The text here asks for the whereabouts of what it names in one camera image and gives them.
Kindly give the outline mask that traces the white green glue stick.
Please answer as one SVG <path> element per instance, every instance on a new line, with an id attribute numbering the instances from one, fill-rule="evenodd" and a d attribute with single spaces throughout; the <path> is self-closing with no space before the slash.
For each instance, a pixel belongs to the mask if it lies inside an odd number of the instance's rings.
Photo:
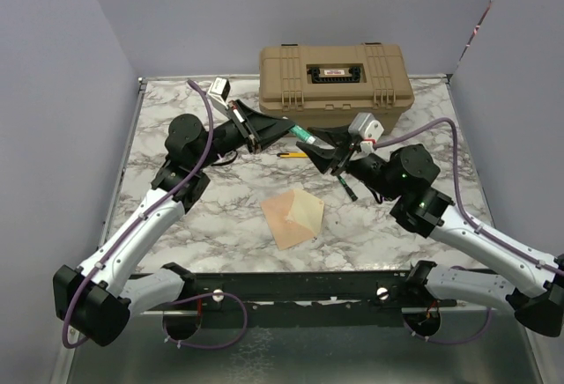
<path id="1" fill-rule="evenodd" d="M 301 142 L 306 143 L 306 144 L 316 144 L 317 143 L 317 139 L 310 134 L 307 130 L 305 130 L 304 128 L 302 128 L 299 125 L 294 125 L 291 129 L 290 132 Z"/>

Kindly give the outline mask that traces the peach paper envelope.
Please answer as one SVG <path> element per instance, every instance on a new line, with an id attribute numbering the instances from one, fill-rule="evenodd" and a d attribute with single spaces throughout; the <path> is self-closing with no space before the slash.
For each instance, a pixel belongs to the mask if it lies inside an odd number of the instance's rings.
<path id="1" fill-rule="evenodd" d="M 324 202 L 303 189 L 268 198 L 261 209 L 279 250 L 315 239 L 321 232 Z"/>

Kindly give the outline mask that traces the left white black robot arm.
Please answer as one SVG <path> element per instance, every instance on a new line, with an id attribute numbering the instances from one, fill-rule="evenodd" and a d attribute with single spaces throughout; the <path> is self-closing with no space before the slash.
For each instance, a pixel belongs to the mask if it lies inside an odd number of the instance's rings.
<path id="1" fill-rule="evenodd" d="M 196 204 L 210 183 L 204 169 L 242 146 L 257 153 L 285 136 L 294 122 L 229 103 L 226 122 L 203 125 L 193 114 L 168 126 L 167 155 L 134 213 L 106 243 L 77 267 L 63 265 L 53 277 L 56 316 L 63 344 L 75 329 L 99 346 L 112 343 L 129 320 L 170 303 L 182 309 L 195 296 L 191 273 L 175 263 L 148 276 L 132 274 L 157 240 Z"/>

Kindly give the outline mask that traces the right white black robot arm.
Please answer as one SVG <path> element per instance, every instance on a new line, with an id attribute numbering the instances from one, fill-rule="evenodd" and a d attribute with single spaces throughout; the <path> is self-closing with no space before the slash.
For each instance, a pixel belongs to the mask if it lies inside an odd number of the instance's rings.
<path id="1" fill-rule="evenodd" d="M 459 193 L 447 196 L 434 188 L 440 168 L 422 144 L 395 139 L 398 149 L 387 159 L 366 127 L 316 129 L 328 143 L 310 141 L 299 148 L 322 174 L 346 172 L 361 182 L 379 203 L 394 205 L 391 216 L 407 232 L 453 247 L 492 270 L 491 274 L 460 272 L 435 262 L 419 262 L 404 285 L 406 298 L 416 306 L 429 300 L 460 299 L 509 309 L 527 329 L 557 337 L 563 328 L 563 259 L 538 251 L 471 216 Z"/>

